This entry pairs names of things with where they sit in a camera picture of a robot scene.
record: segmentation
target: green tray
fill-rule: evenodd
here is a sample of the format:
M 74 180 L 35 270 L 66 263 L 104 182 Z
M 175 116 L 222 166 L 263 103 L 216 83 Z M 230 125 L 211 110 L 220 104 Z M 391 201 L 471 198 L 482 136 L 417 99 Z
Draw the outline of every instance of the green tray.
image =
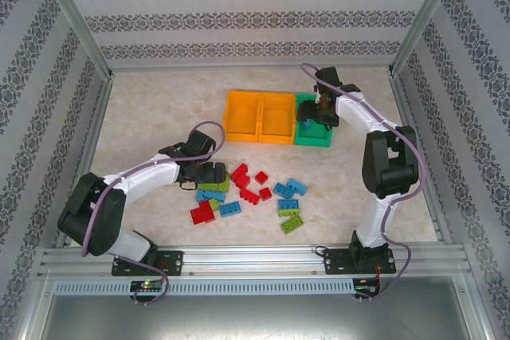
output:
M 296 110 L 305 100 L 315 100 L 316 95 L 296 95 Z M 327 131 L 324 125 L 312 121 L 309 129 L 305 130 L 303 123 L 296 124 L 296 135 L 294 145 L 306 147 L 330 147 L 332 144 L 333 130 Z

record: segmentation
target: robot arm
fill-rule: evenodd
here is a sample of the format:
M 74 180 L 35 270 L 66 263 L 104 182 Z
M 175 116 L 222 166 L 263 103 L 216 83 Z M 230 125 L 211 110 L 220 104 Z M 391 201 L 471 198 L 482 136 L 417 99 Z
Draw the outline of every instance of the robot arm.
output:
M 179 158 L 207 154 L 211 147 L 213 150 L 216 147 L 216 142 L 211 137 L 201 131 L 193 131 L 186 143 L 163 148 L 154 157 L 136 166 L 147 167 L 126 179 L 122 179 L 122 174 L 129 170 L 104 177 L 98 177 L 93 173 L 84 175 L 76 184 L 58 220 L 58 228 L 83 245 L 92 211 L 99 196 L 108 185 L 121 178 L 121 182 L 113 186 L 100 206 L 87 250 L 94 256 L 108 252 L 114 256 L 124 256 L 152 265 L 158 251 L 157 245 L 137 232 L 121 229 L 124 210 L 152 190 L 172 183 L 179 183 L 183 189 L 183 185 L 192 183 L 194 187 L 185 190 L 196 190 L 197 182 L 224 182 L 226 180 L 224 163 L 179 161 Z
M 411 127 L 397 127 L 378 112 L 378 119 L 370 114 L 365 108 L 370 104 L 361 91 L 353 84 L 342 84 L 335 67 L 318 70 L 316 77 L 348 92 L 355 100 L 317 83 L 314 87 L 317 100 L 304 101 L 298 107 L 297 119 L 299 122 L 313 119 L 327 129 L 338 126 L 339 120 L 343 119 L 359 135 L 366 136 L 362 176 L 371 194 L 365 204 L 363 221 L 353 233 L 351 246 L 357 253 L 383 248 L 387 246 L 381 233 L 385 212 L 391 208 L 386 219 L 386 227 L 389 227 L 398 205 L 391 202 L 407 193 L 418 180 L 418 160 L 384 123 L 405 135 L 413 144 L 416 143 L 416 135 Z

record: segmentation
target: green lego brick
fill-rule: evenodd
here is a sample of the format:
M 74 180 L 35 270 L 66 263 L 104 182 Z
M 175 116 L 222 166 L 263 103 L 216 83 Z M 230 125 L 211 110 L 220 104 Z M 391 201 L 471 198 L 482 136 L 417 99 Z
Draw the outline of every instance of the green lego brick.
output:
M 198 189 L 199 190 L 212 190 L 212 191 L 218 191 L 218 187 L 220 186 L 219 183 L 199 183 Z
M 278 210 L 278 217 L 297 217 L 300 215 L 299 209 L 280 209 Z
M 303 101 L 315 100 L 316 95 L 296 95 L 296 108 Z M 332 144 L 333 130 L 327 131 L 324 125 L 311 121 L 309 129 L 304 129 L 303 123 L 296 124 L 296 134 L 294 135 L 294 145 L 304 145 L 306 147 L 330 147 Z
M 220 204 L 215 199 L 210 199 L 209 205 L 213 211 L 218 211 L 220 209 Z
M 294 218 L 289 219 L 288 221 L 282 223 L 280 227 L 284 231 L 284 234 L 287 235 L 301 227 L 303 224 L 304 224 L 303 220 L 299 215 L 297 215 Z
M 218 191 L 220 193 L 228 193 L 230 189 L 230 175 L 226 174 L 226 180 L 220 184 L 218 184 Z

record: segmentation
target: plastic container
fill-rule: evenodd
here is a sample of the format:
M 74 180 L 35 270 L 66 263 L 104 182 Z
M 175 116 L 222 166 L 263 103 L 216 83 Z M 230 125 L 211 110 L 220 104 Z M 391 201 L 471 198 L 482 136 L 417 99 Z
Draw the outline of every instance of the plastic container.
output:
M 296 111 L 305 100 L 315 100 L 316 95 L 296 95 Z M 309 129 L 305 130 L 303 123 L 296 124 L 296 137 L 294 145 L 306 147 L 330 147 L 332 144 L 333 130 L 327 131 L 324 125 L 312 121 Z
M 223 127 L 227 141 L 258 142 L 261 129 L 261 93 L 230 91 Z
M 296 95 L 262 93 L 262 125 L 259 143 L 294 143 L 296 133 Z

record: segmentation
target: cable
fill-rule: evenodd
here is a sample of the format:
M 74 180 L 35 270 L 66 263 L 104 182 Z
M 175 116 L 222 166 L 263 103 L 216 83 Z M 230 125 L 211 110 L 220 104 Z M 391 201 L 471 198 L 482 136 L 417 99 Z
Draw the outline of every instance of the cable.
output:
M 94 228 L 94 223 L 96 222 L 97 213 L 98 213 L 101 205 L 103 204 L 103 201 L 106 198 L 106 195 L 109 193 L 109 191 L 111 189 L 113 189 L 113 187 L 115 185 L 117 185 L 120 182 L 123 182 L 126 178 L 128 178 L 131 175 L 133 175 L 133 174 L 135 174 L 135 173 L 137 173 L 137 172 L 139 172 L 139 171 L 141 171 L 143 169 L 146 169 L 148 167 L 158 166 L 158 165 L 162 165 L 164 163 L 175 162 L 175 161 L 179 161 L 179 162 L 198 161 L 200 159 L 209 158 L 213 154 L 216 154 L 216 153 L 218 153 L 220 151 L 220 149 L 223 147 L 223 144 L 225 143 L 225 139 L 226 139 L 225 129 L 223 128 L 223 126 L 220 123 L 217 123 L 215 121 L 203 121 L 203 122 L 199 123 L 198 125 L 196 125 L 191 130 L 190 135 L 191 135 L 191 133 L 196 131 L 200 126 L 206 125 L 206 124 L 216 125 L 222 131 L 222 141 L 219 143 L 218 147 L 216 147 L 216 149 L 212 150 L 210 153 L 202 154 L 202 155 L 197 155 L 197 156 L 194 156 L 194 157 L 169 158 L 169 159 L 162 159 L 162 160 L 159 160 L 157 162 L 146 162 L 146 163 L 144 163 L 142 165 L 139 165 L 137 167 L 134 167 L 133 169 L 128 170 L 126 173 L 120 175 L 118 178 L 113 180 L 112 183 L 110 183 L 103 190 L 103 193 L 101 193 L 101 195 L 97 199 L 97 202 L 96 202 L 96 205 L 94 206 L 94 209 L 92 211 L 92 215 L 90 217 L 90 220 L 88 221 L 88 226 L 87 226 L 87 230 L 85 232 L 85 237 L 83 239 L 83 244 L 81 245 L 81 256 L 82 257 L 86 257 L 87 254 L 88 254 L 88 251 L 87 251 L 88 250 L 88 243 L 90 242 L 90 237 L 92 236 L 92 230 Z M 149 264 L 140 263 L 140 262 L 137 262 L 136 260 L 132 260 L 132 259 L 126 258 L 124 256 L 118 256 L 118 258 L 120 260 L 123 260 L 125 262 L 134 264 L 136 266 L 143 267 L 143 268 L 146 268 L 146 269 L 154 271 L 154 272 L 158 272 L 162 276 L 162 278 L 165 280 L 165 288 L 164 288 L 163 293 L 161 295 L 158 295 L 155 298 L 153 298 L 153 300 L 151 300 L 150 302 L 143 303 L 144 306 L 148 306 L 150 304 L 156 303 L 158 300 L 160 300 L 168 292 L 168 288 L 170 287 L 170 280 L 168 279 L 168 276 L 167 276 L 167 274 L 165 274 L 164 271 L 160 270 L 159 268 L 152 267 Z M 136 299 L 136 296 L 138 295 L 139 291 L 140 290 L 137 290 L 135 292 L 135 295 L 133 296 L 133 299 L 135 300 L 135 304 L 141 303 L 139 300 Z
M 398 274 L 391 281 L 391 283 L 383 291 L 381 291 L 377 296 L 372 298 L 372 300 L 375 300 L 375 299 L 380 298 L 386 292 L 388 292 L 388 290 L 390 290 L 398 282 L 398 280 L 401 278 L 402 274 L 406 271 L 407 266 L 409 266 L 409 263 L 411 261 L 411 249 L 410 249 L 410 247 L 407 244 L 405 244 L 405 243 L 397 242 L 396 240 L 392 240 L 392 239 L 390 239 L 386 235 L 386 222 L 388 220 L 388 217 L 390 216 L 391 207 L 394 204 L 396 204 L 398 202 L 401 202 L 401 201 L 405 201 L 407 199 L 410 199 L 410 198 L 414 197 L 415 195 L 417 195 L 418 193 L 420 193 L 422 191 L 423 184 L 424 184 L 424 181 L 425 181 L 425 169 L 426 169 L 425 163 L 423 161 L 422 156 L 418 152 L 418 149 L 416 148 L 416 146 L 405 135 L 403 135 L 402 133 L 397 131 L 394 127 L 392 127 L 384 119 L 382 119 L 379 116 L 378 112 L 374 108 L 372 108 L 370 105 L 366 104 L 362 100 L 358 99 L 357 97 L 353 96 L 351 93 L 345 92 L 343 89 L 337 88 L 337 87 L 327 83 L 326 81 L 323 81 L 323 80 L 317 78 L 315 75 L 311 74 L 307 70 L 307 68 L 312 68 L 312 69 L 317 70 L 317 68 L 314 65 L 309 64 L 309 63 L 303 63 L 303 64 L 300 65 L 300 67 L 301 67 L 301 69 L 303 70 L 304 73 L 306 73 L 309 77 L 311 77 L 317 83 L 322 84 L 323 86 L 325 86 L 327 88 L 330 88 L 333 92 L 339 93 L 342 96 L 346 96 L 348 99 L 350 99 L 350 100 L 354 101 L 355 103 L 360 104 L 362 107 L 364 107 L 365 110 L 367 110 L 375 118 L 375 120 L 378 123 L 380 123 L 386 129 L 388 129 L 389 131 L 394 133 L 397 137 L 399 137 L 411 149 L 413 154 L 416 156 L 416 159 L 418 160 L 418 168 L 419 168 L 419 184 L 418 184 L 418 187 L 412 193 L 408 193 L 406 195 L 403 195 L 400 198 L 397 198 L 397 199 L 393 200 L 392 202 L 390 202 L 388 207 L 387 207 L 387 209 L 386 209 L 386 211 L 384 212 L 384 215 L 383 215 L 382 221 L 381 221 L 381 235 L 384 238 L 384 240 L 386 242 L 389 242 L 389 243 L 394 244 L 396 246 L 404 247 L 406 249 L 406 251 L 407 251 L 407 259 L 406 259 L 406 262 L 404 263 L 404 265 L 402 266 L 402 268 L 400 269 L 400 271 L 398 272 Z

